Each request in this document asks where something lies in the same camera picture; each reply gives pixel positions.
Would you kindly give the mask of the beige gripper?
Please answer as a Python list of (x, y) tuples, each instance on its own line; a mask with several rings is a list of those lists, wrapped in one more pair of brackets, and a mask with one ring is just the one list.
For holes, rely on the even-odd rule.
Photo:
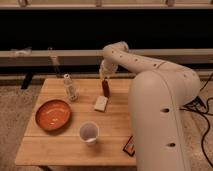
[(101, 79), (110, 78), (113, 74), (116, 73), (118, 65), (114, 64), (106, 59), (101, 62), (99, 75)]

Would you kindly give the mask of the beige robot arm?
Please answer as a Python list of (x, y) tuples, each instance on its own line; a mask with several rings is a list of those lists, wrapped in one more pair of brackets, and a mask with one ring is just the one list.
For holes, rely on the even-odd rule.
[(191, 171), (180, 107), (200, 92), (198, 74), (185, 66), (129, 52), (125, 42), (102, 50), (105, 76), (122, 66), (135, 74), (129, 87), (137, 171)]

